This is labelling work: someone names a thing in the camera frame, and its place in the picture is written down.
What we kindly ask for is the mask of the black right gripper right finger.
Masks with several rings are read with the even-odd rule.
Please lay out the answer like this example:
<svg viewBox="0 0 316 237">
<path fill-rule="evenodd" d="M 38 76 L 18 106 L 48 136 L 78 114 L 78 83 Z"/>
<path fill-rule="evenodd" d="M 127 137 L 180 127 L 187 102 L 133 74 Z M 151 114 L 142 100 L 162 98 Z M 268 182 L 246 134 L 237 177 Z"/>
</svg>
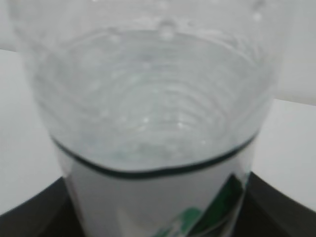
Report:
<svg viewBox="0 0 316 237">
<path fill-rule="evenodd" d="M 235 237 L 316 237 L 316 213 L 251 173 Z"/>
</svg>

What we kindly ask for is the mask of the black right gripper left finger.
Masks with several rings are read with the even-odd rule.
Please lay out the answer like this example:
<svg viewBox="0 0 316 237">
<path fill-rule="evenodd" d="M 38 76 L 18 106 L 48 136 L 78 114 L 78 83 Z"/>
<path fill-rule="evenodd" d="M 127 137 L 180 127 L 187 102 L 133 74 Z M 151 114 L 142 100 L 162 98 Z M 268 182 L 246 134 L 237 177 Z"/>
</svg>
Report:
<svg viewBox="0 0 316 237">
<path fill-rule="evenodd" d="M 42 192 L 0 216 L 2 237 L 81 237 L 63 178 Z"/>
</svg>

